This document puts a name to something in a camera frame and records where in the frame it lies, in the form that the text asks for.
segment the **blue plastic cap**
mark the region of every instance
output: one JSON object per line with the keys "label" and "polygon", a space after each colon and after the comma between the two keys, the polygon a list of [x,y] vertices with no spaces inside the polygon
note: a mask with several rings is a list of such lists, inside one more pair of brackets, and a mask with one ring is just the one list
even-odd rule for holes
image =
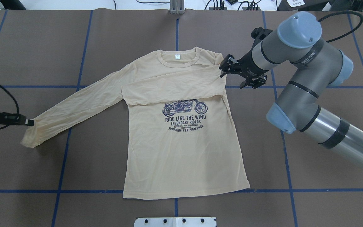
{"label": "blue plastic cap", "polygon": [[304,49],[313,46],[321,37],[321,25],[308,12],[297,12],[277,28],[279,39],[287,46]]}
{"label": "blue plastic cap", "polygon": [[291,134],[296,130],[294,124],[292,124],[288,116],[275,102],[268,111],[266,118],[275,127],[281,129],[288,134]]}
{"label": "blue plastic cap", "polygon": [[328,86],[338,86],[344,82],[344,80],[348,79],[350,77],[351,73],[354,69],[354,63],[349,59],[345,54],[339,50],[341,54],[343,55],[343,66],[341,67],[340,74],[337,76],[337,78],[331,82]]}

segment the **silver metal tube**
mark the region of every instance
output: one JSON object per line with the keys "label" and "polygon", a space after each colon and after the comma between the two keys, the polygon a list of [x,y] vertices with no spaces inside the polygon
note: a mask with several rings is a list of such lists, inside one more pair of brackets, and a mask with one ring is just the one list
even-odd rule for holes
{"label": "silver metal tube", "polygon": [[[340,122],[340,117],[322,108],[317,118],[304,133],[319,144],[323,144],[336,133]],[[349,124],[344,138],[331,150],[363,169],[363,131],[359,128]]]}

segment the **white label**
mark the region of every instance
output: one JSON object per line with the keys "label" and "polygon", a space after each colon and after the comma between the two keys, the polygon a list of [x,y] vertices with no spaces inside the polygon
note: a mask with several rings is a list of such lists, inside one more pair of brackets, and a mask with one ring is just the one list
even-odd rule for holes
{"label": "white label", "polygon": [[291,7],[297,7],[304,5],[303,0],[286,0]]}

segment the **shirt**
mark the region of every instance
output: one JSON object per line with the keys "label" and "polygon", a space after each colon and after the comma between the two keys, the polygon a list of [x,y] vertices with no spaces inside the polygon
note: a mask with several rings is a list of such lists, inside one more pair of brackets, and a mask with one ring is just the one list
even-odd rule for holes
{"label": "shirt", "polygon": [[220,78],[222,54],[157,50],[76,92],[33,120],[34,148],[124,99],[129,142],[124,198],[214,195],[250,187]]}

